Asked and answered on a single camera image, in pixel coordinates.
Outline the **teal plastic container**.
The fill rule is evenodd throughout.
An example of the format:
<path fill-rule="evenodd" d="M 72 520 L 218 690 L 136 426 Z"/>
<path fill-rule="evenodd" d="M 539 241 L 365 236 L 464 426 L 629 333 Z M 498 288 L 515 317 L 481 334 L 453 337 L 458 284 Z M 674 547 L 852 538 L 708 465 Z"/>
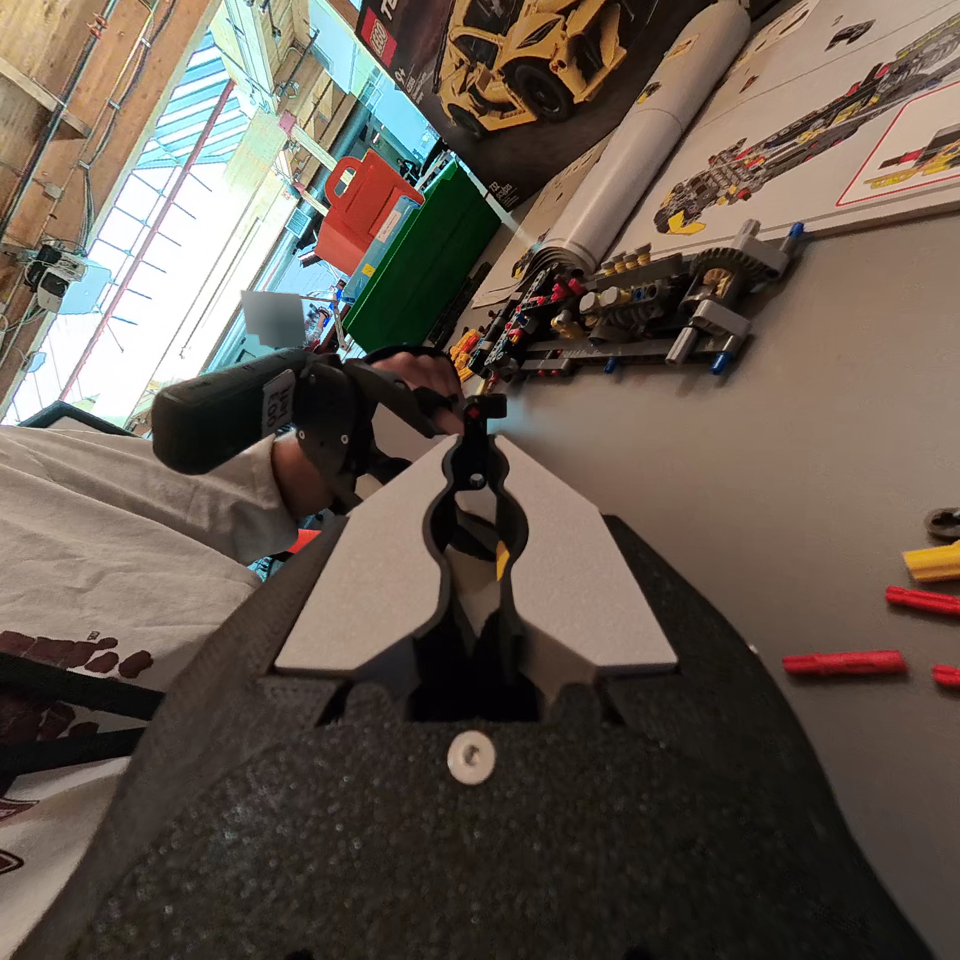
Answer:
<path fill-rule="evenodd" d="M 395 202 L 367 249 L 364 265 L 361 268 L 363 277 L 369 279 L 374 275 L 402 228 L 419 214 L 422 206 L 420 201 L 409 196 L 401 196 Z"/>

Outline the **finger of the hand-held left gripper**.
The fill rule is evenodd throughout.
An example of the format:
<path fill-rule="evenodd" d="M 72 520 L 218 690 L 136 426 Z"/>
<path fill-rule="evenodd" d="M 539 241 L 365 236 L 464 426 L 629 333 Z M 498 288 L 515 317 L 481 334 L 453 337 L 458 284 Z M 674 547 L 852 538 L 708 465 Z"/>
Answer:
<path fill-rule="evenodd" d="M 445 435 L 426 438 L 392 411 L 376 411 L 371 420 L 376 447 L 387 459 L 414 462 L 440 443 Z"/>

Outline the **lego instruction booklet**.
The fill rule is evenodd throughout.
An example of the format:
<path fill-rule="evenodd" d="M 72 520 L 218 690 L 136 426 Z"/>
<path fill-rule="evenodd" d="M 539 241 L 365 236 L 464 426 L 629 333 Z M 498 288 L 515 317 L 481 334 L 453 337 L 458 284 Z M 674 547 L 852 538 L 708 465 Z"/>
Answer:
<path fill-rule="evenodd" d="M 546 255 L 599 265 L 958 210 L 958 2 L 798 2 L 751 37 L 672 146 L 615 134 L 557 175 L 474 295 Z"/>

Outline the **person's left forearm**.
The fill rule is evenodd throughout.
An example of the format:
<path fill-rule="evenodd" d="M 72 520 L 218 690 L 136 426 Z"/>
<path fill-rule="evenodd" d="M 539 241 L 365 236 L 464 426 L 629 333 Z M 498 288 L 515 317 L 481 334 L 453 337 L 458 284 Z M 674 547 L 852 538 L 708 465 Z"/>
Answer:
<path fill-rule="evenodd" d="M 270 468 L 280 498 L 294 521 L 330 509 L 335 494 L 324 474 L 309 460 L 294 433 L 273 440 Z"/>

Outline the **lego set box yellow car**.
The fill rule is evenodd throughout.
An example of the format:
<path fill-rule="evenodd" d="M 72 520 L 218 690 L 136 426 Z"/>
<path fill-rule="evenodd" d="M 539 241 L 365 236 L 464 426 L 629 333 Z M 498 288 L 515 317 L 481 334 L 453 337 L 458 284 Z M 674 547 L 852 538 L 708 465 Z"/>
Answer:
<path fill-rule="evenodd" d="M 749 2 L 365 1 L 355 36 L 504 210 L 632 110 L 684 127 L 751 31 Z"/>

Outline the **person's left hand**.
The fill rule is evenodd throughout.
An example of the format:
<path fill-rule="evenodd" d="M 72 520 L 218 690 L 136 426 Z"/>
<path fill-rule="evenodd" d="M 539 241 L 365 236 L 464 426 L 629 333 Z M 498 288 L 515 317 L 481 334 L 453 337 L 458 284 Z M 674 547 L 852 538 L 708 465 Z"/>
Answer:
<path fill-rule="evenodd" d="M 424 388 L 453 400 L 461 400 L 463 391 L 459 373 L 445 354 L 434 356 L 403 350 L 370 362 L 373 368 L 397 375 L 411 389 Z"/>

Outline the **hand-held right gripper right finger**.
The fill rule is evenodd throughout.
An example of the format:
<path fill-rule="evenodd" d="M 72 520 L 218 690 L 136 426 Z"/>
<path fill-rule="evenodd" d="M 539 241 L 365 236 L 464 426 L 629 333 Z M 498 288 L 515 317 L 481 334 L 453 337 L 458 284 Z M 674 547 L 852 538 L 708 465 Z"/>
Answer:
<path fill-rule="evenodd" d="M 504 498 L 525 522 L 503 579 L 522 630 L 520 671 L 540 692 L 674 671 L 678 655 L 600 510 L 509 438 L 493 443 L 506 460 Z"/>

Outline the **partly built lego chassis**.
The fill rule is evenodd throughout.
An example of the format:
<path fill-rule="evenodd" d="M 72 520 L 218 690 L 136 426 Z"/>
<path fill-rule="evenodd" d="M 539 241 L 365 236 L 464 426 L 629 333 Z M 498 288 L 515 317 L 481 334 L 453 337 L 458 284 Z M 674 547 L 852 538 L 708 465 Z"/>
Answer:
<path fill-rule="evenodd" d="M 517 287 L 491 313 L 469 369 L 481 388 L 528 378 L 565 378 L 595 365 L 610 375 L 629 364 L 703 364 L 723 377 L 755 337 L 745 305 L 780 282 L 805 238 L 794 222 L 762 239 L 743 222 L 726 245 L 654 257 L 649 245 L 586 273 L 532 256 Z"/>

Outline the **pile of lego pins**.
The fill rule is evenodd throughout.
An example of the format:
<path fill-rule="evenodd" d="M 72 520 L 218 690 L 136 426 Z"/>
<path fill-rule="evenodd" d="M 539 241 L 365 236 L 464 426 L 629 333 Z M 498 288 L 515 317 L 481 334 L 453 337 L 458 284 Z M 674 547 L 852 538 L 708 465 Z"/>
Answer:
<path fill-rule="evenodd" d="M 932 510 L 923 525 L 927 536 L 937 544 L 902 553 L 914 586 L 887 586 L 885 602 L 892 609 L 958 621 L 958 595 L 930 587 L 958 583 L 959 509 Z M 908 673 L 906 658 L 897 650 L 794 654 L 785 656 L 781 665 L 787 675 L 810 680 L 900 677 Z"/>

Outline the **orange tote bag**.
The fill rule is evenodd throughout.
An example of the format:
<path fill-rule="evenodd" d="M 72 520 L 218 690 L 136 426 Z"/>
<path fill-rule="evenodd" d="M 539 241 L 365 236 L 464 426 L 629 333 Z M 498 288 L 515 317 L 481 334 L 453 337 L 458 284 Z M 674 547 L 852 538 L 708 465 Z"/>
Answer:
<path fill-rule="evenodd" d="M 314 247 L 317 258 L 351 275 L 402 198 L 422 205 L 424 196 L 379 153 L 344 156 L 323 188 L 328 211 Z"/>

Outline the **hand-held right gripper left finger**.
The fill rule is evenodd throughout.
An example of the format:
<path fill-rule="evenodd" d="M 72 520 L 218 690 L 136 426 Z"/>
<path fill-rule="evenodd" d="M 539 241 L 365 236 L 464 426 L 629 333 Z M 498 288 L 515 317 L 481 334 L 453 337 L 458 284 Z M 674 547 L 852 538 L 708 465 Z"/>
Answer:
<path fill-rule="evenodd" d="M 428 545 L 450 486 L 437 443 L 354 508 L 273 667 L 333 679 L 417 679 L 415 639 L 442 613 L 450 573 Z"/>

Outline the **green plastic bin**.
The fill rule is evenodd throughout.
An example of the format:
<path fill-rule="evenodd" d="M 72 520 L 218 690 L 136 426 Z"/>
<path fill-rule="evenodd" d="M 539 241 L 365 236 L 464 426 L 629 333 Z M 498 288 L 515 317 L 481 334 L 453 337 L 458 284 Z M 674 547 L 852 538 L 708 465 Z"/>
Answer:
<path fill-rule="evenodd" d="M 365 354 L 422 344 L 500 225 L 468 171 L 450 164 L 347 312 L 345 333 Z"/>

